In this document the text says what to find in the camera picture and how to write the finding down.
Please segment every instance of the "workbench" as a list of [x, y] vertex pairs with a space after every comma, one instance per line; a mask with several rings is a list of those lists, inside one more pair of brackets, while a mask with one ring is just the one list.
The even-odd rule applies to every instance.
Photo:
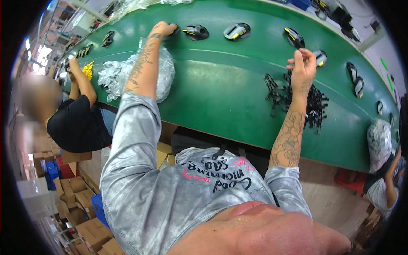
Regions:
[[[196, 0], [191, 4], [155, 4], [136, 10], [114, 24], [99, 28], [70, 53], [90, 43], [89, 55], [79, 58], [80, 66], [93, 64], [92, 85], [98, 101], [106, 102], [106, 89], [98, 84], [98, 72], [106, 61], [123, 61], [136, 54], [140, 37], [147, 37], [159, 21], [206, 27], [206, 40], [192, 41], [183, 33], [163, 41], [174, 58], [175, 78], [168, 98], [159, 104], [163, 121], [210, 133], [231, 140], [271, 149], [286, 112], [278, 106], [271, 116], [272, 101], [267, 101], [264, 76], [269, 73], [278, 85], [284, 85], [283, 73], [293, 48], [283, 35], [284, 27], [301, 33], [306, 48], [327, 53], [327, 66], [318, 67], [314, 85], [330, 100], [328, 118], [321, 133], [305, 128], [302, 140], [304, 158], [368, 172], [370, 160], [366, 131], [375, 118], [388, 121], [394, 115], [393, 146], [399, 123], [399, 110], [384, 80], [370, 62], [344, 36], [321, 22], [285, 6], [256, 0]], [[228, 41], [223, 30], [236, 22], [250, 25], [251, 35]], [[101, 47], [104, 35], [114, 30], [114, 42]], [[352, 62], [364, 79], [364, 95], [357, 98], [346, 70]], [[69, 91], [69, 82], [63, 86]], [[377, 113], [377, 101], [384, 105]], [[118, 107], [118, 100], [108, 103]]]

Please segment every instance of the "tattoo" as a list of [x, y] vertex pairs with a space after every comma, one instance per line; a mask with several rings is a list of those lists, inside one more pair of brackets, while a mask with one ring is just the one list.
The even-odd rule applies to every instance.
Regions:
[[300, 93], [302, 96], [306, 96], [309, 94], [309, 89], [313, 83], [313, 78], [307, 79], [302, 83], [302, 86], [300, 87]]
[[289, 108], [271, 151], [271, 160], [274, 165], [278, 166], [287, 162], [288, 167], [298, 165], [304, 121], [304, 114]]
[[141, 54], [139, 55], [139, 57], [137, 58], [137, 61], [133, 66], [128, 79], [128, 82], [132, 82], [133, 84], [131, 86], [125, 86], [124, 89], [125, 92], [133, 91], [134, 89], [139, 88], [139, 84], [137, 83], [136, 80], [139, 78], [139, 75], [142, 74], [143, 64], [153, 63], [147, 60], [148, 56], [150, 55], [150, 52], [153, 50], [152, 46], [153, 43], [146, 45], [145, 48], [142, 50]]
[[147, 39], [150, 39], [150, 38], [161, 38], [162, 37], [162, 34], [160, 34], [160, 33], [154, 33], [154, 34], [152, 34], [152, 35], [150, 35]]

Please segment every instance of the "pile of yellow parts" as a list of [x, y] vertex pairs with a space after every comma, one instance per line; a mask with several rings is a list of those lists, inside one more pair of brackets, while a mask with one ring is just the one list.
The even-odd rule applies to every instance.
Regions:
[[92, 66], [93, 63], [95, 61], [92, 61], [91, 63], [87, 64], [86, 66], [84, 66], [84, 68], [82, 69], [82, 72], [86, 75], [86, 77], [88, 78], [88, 80], [92, 79]]

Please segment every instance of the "white machine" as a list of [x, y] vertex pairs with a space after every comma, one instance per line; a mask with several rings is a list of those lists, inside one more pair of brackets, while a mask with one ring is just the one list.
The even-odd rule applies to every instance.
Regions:
[[93, 21], [95, 17], [91, 14], [84, 12], [79, 15], [75, 21], [72, 23], [72, 33], [79, 35], [79, 36], [86, 36], [92, 31]]

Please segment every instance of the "person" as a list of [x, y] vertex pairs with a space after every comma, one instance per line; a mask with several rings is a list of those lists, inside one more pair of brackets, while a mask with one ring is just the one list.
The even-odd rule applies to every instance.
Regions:
[[69, 62], [71, 92], [62, 102], [58, 83], [44, 75], [30, 75], [23, 83], [23, 114], [45, 124], [48, 134], [63, 150], [97, 151], [112, 143], [116, 114], [95, 104], [91, 82], [74, 58]]
[[387, 162], [374, 174], [369, 174], [365, 180], [364, 193], [370, 202], [381, 210], [384, 220], [390, 216], [398, 201], [405, 164], [399, 147], [394, 157], [390, 155]]
[[69, 61], [69, 78], [69, 99], [44, 121], [48, 134], [58, 146], [72, 153], [97, 151], [111, 145], [116, 114], [94, 105], [95, 90], [75, 58]]
[[273, 144], [265, 179], [244, 157], [188, 148], [175, 166], [156, 170], [161, 120], [155, 102], [163, 37], [159, 22], [132, 69], [113, 127], [100, 189], [105, 216], [126, 254], [343, 254], [344, 235], [314, 223], [298, 162], [316, 57], [296, 50], [293, 100]]

